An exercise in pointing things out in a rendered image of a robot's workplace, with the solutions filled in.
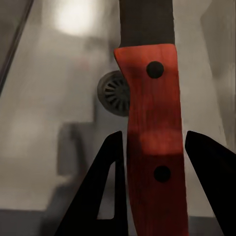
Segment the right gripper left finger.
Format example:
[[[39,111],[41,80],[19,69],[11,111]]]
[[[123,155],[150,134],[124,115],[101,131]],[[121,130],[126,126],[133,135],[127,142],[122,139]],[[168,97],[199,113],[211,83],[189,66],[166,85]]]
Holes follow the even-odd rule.
[[[110,165],[115,166],[115,216],[97,219]],[[109,135],[54,236],[128,236],[122,131]]]

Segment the parer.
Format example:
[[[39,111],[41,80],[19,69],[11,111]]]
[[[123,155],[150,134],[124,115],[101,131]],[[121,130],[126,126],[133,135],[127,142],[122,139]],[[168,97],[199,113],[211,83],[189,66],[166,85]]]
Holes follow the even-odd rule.
[[[119,0],[130,90],[126,165],[137,236],[189,236],[172,0]]]

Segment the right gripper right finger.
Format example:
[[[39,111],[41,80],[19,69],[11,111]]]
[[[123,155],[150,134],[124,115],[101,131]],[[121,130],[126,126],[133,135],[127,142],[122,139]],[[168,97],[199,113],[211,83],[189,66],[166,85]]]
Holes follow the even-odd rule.
[[[224,236],[236,236],[236,154],[194,131],[187,132],[185,150]]]

